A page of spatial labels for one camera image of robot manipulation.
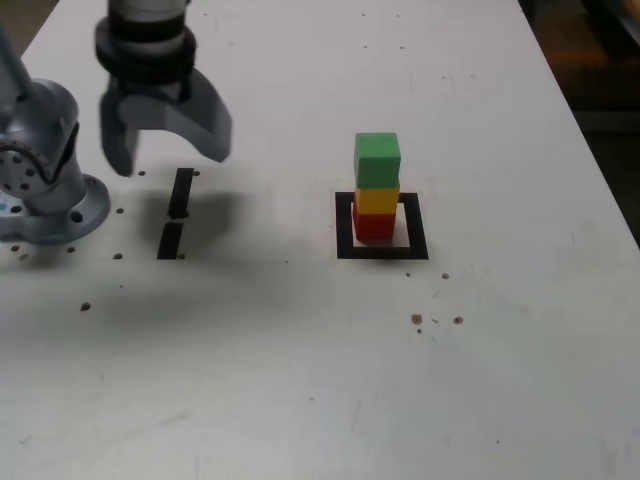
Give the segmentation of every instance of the black tape line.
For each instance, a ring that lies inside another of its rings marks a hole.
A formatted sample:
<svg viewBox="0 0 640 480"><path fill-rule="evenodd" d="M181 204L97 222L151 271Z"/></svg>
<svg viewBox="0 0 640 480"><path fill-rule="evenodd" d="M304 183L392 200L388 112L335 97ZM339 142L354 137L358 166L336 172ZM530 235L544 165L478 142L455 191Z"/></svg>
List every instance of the black tape line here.
<svg viewBox="0 0 640 480"><path fill-rule="evenodd" d="M176 181L173 184L173 193L171 194L169 211L167 212L171 220L187 218L189 216L187 206L189 205L193 171L193 168L179 168L176 172Z"/></svg>
<svg viewBox="0 0 640 480"><path fill-rule="evenodd" d="M167 222L164 225L158 248L158 260L176 260L178 258L180 237L182 237L182 223Z"/></svg>

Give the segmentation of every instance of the block tower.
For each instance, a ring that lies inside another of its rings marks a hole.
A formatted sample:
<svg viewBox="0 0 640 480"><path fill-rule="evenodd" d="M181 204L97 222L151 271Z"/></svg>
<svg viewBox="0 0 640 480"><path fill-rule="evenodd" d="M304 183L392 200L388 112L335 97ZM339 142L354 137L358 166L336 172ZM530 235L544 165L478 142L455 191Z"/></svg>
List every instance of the block tower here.
<svg viewBox="0 0 640 480"><path fill-rule="evenodd" d="M353 225L361 242L393 237L400 196L400 161L395 133L356 135Z"/></svg>

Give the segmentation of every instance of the table surface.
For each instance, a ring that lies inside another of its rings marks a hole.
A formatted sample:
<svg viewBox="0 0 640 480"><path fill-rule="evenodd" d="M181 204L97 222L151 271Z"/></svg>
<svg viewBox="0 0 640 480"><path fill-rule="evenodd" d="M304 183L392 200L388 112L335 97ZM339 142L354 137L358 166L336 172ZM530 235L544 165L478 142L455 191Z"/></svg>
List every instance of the table surface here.
<svg viewBox="0 0 640 480"><path fill-rule="evenodd" d="M148 133L132 178L99 142L105 11L60 2L24 56L113 210L74 253L0 246L3 478L638 478L640 256L517 2L193 2L233 154ZM428 261L336 259L368 131ZM157 261L178 167L186 259Z"/></svg>

